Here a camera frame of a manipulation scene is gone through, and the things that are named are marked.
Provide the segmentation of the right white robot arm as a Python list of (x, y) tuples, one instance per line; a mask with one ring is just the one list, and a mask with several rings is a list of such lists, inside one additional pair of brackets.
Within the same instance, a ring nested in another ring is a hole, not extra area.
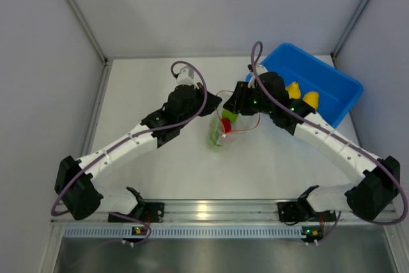
[(304, 219), (347, 210), (365, 221), (374, 221), (399, 193), (400, 165), (394, 157), (381, 159), (347, 140), (314, 107), (290, 95), (275, 72), (237, 82), (223, 108), (242, 116), (268, 115), (276, 126), (310, 144), (347, 177), (346, 185), (313, 185), (303, 192), (297, 202)]

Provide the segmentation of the green fake lettuce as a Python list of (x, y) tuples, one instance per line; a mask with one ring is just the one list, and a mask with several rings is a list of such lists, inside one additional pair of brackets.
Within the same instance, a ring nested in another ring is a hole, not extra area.
[(209, 130), (206, 137), (207, 145), (210, 148), (222, 148), (222, 137), (224, 135), (223, 126), (219, 118), (213, 117), (210, 121)]

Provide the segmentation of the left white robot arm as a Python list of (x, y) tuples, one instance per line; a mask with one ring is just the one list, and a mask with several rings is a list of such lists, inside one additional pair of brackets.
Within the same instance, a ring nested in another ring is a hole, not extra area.
[(89, 155), (65, 157), (59, 164), (54, 190), (66, 213), (83, 220), (96, 212), (121, 214), (129, 221), (143, 217), (146, 202), (131, 187), (110, 189), (107, 178), (139, 156), (180, 135), (195, 117), (215, 112), (222, 99), (204, 88), (175, 87), (164, 105), (147, 115), (126, 135)]

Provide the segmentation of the clear zip top bag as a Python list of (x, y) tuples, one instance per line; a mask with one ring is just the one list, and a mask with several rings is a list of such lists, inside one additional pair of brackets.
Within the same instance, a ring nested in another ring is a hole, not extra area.
[(222, 99), (222, 102), (212, 114), (206, 136), (206, 143), (212, 150), (220, 150), (226, 147), (259, 126), (260, 114), (243, 116), (241, 114), (233, 114), (223, 108), (223, 103), (227, 102), (232, 94), (233, 91), (231, 90), (220, 90), (216, 94), (217, 97)]

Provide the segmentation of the yellow fake pepper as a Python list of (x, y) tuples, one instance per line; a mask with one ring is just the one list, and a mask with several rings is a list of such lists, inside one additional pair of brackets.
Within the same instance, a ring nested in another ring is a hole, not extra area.
[(286, 87), (286, 91), (290, 99), (300, 99), (302, 94), (300, 91), (299, 83), (292, 82)]

